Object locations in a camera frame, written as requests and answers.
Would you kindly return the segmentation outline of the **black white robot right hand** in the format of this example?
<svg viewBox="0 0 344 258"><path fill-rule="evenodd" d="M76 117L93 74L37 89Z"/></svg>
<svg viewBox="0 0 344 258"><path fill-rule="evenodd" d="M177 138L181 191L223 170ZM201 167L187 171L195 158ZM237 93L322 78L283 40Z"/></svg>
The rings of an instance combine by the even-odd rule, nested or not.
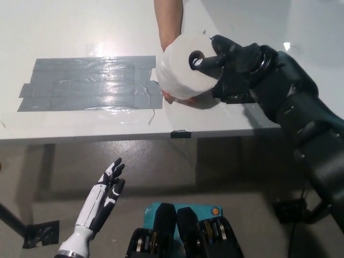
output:
<svg viewBox="0 0 344 258"><path fill-rule="evenodd" d="M192 70L217 79L211 90L214 98L247 93L277 59L277 51L267 45L241 46L222 35L213 36L211 46L216 53L214 56L206 57L201 51L193 51L189 55L189 65Z"/></svg>

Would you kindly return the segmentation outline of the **person bare hand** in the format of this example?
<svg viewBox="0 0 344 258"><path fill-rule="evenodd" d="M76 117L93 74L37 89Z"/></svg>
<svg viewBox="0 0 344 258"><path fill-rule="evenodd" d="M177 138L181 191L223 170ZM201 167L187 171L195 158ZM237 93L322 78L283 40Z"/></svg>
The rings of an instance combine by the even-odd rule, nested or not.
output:
<svg viewBox="0 0 344 258"><path fill-rule="evenodd" d="M191 97L189 99L178 99L178 98L171 96L170 94L168 94L165 91L162 91L162 95L168 104L172 104L172 103L176 102L176 103L181 103L184 105L194 105L198 99L197 97Z"/></svg>

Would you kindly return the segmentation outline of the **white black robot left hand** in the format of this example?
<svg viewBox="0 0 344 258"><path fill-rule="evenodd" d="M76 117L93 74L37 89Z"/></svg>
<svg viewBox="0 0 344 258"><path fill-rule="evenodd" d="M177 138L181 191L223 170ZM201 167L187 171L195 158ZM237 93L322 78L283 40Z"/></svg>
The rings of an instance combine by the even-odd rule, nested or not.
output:
<svg viewBox="0 0 344 258"><path fill-rule="evenodd" d="M75 223L73 234L62 243L56 257L89 257L90 241L111 214L125 180L120 178L125 165L118 158L90 190Z"/></svg>

